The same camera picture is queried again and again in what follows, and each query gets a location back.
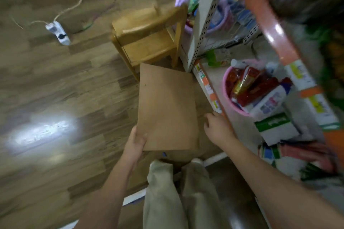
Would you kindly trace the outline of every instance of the brown cardboard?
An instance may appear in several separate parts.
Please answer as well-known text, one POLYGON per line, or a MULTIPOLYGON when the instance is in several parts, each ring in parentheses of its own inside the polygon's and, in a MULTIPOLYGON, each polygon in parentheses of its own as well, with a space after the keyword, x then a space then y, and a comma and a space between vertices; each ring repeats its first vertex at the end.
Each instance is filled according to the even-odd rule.
POLYGON ((198 124, 190 73, 141 63, 138 134, 144 150, 198 148, 198 124))

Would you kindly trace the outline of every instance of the person's right arm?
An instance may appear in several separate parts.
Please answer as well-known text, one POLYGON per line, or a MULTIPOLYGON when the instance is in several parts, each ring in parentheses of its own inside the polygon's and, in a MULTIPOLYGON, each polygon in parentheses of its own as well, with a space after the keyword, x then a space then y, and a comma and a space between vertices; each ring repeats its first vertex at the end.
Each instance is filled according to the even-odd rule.
POLYGON ((230 157, 279 228, 344 228, 344 217, 332 205, 253 154, 222 115, 205 117, 205 133, 230 157))

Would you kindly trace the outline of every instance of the beige pants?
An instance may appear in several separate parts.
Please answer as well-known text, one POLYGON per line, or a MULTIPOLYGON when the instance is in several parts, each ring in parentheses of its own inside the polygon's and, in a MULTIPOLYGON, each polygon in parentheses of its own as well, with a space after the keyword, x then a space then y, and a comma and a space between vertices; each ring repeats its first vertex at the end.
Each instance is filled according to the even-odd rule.
POLYGON ((182 169, 182 195, 173 184, 173 166, 155 160, 144 200, 144 229, 230 228, 206 169, 189 163, 182 169))

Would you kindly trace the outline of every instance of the person's left hand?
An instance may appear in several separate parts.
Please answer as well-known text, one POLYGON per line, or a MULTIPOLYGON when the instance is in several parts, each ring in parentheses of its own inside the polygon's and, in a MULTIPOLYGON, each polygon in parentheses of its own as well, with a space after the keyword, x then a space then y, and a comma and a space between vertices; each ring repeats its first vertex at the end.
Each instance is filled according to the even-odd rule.
POLYGON ((147 141, 147 134, 143 136, 137 136, 137 126, 131 129, 130 136, 124 147, 124 151, 121 159, 131 166, 132 170, 136 167, 139 158, 142 155, 144 145, 147 141))

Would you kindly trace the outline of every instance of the hand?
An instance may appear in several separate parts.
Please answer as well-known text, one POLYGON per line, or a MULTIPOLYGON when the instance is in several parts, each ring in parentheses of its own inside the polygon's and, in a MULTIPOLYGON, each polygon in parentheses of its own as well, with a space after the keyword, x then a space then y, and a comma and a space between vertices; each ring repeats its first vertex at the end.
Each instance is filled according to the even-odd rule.
POLYGON ((122 161, 126 164, 130 165, 132 170, 136 167, 139 158, 142 155, 144 150, 144 145, 147 141, 147 134, 141 136, 137 136, 137 126, 134 126, 131 129, 131 133, 129 135, 128 141, 124 147, 123 154, 122 154, 122 161))
POLYGON ((204 131, 208 138, 221 149, 230 140, 235 139, 235 135, 230 124, 224 116, 213 111, 204 115, 208 122, 204 123, 204 131))

